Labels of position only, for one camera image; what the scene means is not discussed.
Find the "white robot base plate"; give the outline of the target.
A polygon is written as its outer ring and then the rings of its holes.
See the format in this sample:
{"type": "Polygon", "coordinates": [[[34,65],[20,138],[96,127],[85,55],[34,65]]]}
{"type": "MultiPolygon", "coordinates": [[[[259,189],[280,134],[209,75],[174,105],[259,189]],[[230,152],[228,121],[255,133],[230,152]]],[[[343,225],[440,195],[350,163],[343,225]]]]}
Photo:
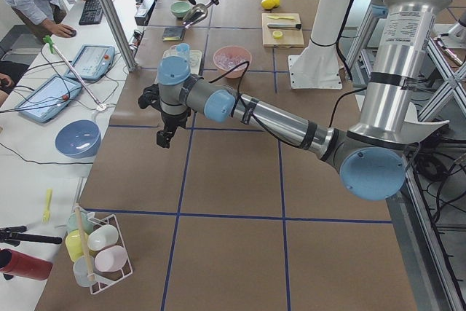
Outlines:
{"type": "Polygon", "coordinates": [[[342,82],[339,75],[339,62],[336,54],[329,58],[307,59],[302,70],[294,68],[298,55],[288,56],[288,69],[291,88],[341,90],[342,82]]]}

